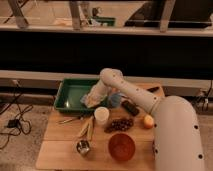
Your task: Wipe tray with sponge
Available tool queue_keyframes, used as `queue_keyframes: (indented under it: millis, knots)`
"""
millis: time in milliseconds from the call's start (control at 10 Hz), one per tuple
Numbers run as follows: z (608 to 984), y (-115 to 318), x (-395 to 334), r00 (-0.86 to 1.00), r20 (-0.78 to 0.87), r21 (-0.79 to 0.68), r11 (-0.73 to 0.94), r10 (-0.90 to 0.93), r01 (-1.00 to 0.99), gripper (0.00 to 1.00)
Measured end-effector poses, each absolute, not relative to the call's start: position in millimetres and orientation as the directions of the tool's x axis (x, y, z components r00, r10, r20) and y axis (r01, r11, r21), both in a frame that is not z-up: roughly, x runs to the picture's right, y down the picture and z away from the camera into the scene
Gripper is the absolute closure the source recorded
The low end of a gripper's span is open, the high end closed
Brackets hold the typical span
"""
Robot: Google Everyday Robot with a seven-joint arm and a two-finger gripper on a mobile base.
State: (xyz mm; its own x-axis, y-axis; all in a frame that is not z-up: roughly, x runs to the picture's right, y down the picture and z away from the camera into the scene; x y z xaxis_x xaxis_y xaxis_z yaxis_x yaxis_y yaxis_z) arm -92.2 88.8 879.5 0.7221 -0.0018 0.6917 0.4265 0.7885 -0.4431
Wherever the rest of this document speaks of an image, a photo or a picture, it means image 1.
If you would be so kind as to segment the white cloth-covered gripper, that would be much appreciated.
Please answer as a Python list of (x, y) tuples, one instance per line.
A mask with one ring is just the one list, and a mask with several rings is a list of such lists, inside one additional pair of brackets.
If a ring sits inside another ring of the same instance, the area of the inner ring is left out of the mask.
[(100, 103), (108, 94), (108, 87), (99, 80), (90, 90), (87, 99), (90, 103)]

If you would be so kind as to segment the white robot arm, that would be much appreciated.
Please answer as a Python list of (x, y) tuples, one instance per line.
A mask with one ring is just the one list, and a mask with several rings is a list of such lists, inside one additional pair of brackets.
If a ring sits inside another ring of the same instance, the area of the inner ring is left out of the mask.
[(161, 98), (104, 68), (88, 98), (100, 103), (116, 88), (154, 117), (155, 171), (205, 171), (199, 123), (194, 107), (179, 96)]

